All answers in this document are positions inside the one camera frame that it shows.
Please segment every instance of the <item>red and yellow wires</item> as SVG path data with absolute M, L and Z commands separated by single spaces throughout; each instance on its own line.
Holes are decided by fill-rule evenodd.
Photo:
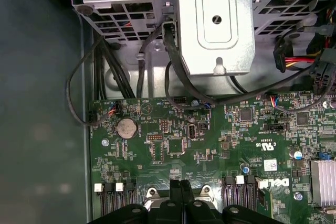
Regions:
M 278 97 L 271 95 L 270 96 L 270 100 L 271 100 L 271 104 L 272 104 L 273 108 L 276 107 L 276 106 L 278 106 L 278 102 L 279 102 L 279 98 Z
M 117 111 L 117 106 L 116 106 L 116 104 L 114 103 L 114 104 L 112 105 L 112 107 L 110 108 L 110 111 L 109 111 L 108 113 L 109 113 L 109 115 L 113 115 L 116 111 Z

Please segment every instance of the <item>heatsink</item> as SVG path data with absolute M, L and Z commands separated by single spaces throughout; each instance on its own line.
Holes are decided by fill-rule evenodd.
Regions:
M 336 206 L 336 162 L 312 161 L 313 201 L 319 207 Z

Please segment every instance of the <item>motherboard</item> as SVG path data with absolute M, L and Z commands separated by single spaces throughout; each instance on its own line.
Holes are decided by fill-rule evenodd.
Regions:
M 316 99 L 277 94 L 288 109 Z M 201 110 L 166 98 L 94 101 L 91 120 L 109 117 L 90 129 L 93 218 L 188 179 L 193 189 L 211 188 L 219 211 L 238 204 L 283 223 L 336 223 L 332 99 L 296 114 L 275 110 L 267 95 Z

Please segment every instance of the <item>sticker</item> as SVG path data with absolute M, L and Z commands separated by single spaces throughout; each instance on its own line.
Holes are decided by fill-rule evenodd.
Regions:
M 267 159 L 264 160 L 264 170 L 266 172 L 274 172 L 278 169 L 276 159 Z

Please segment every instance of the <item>green circuit board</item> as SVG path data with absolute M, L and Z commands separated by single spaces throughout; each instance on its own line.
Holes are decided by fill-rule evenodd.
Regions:
M 278 98 L 285 108 L 316 100 L 310 92 L 281 93 Z M 181 97 L 176 102 L 190 105 L 193 100 Z M 320 104 L 286 115 L 274 110 L 268 97 L 256 97 L 188 111 L 176 109 L 166 98 L 153 98 L 94 101 L 92 116 L 99 118 L 114 104 L 117 110 L 90 129 L 94 219 L 132 202 L 141 204 L 149 187 L 167 190 L 170 179 L 188 179 L 195 189 L 210 185 L 223 208 L 225 179 L 254 175 L 267 182 L 263 188 L 254 185 L 254 210 L 283 223 L 336 223 L 334 215 L 314 207 L 310 171 L 312 159 L 335 157 L 335 109 Z M 293 157 L 297 152 L 302 158 Z M 95 186 L 108 183 L 135 188 L 103 196 Z M 302 200 L 295 199 L 296 193 Z

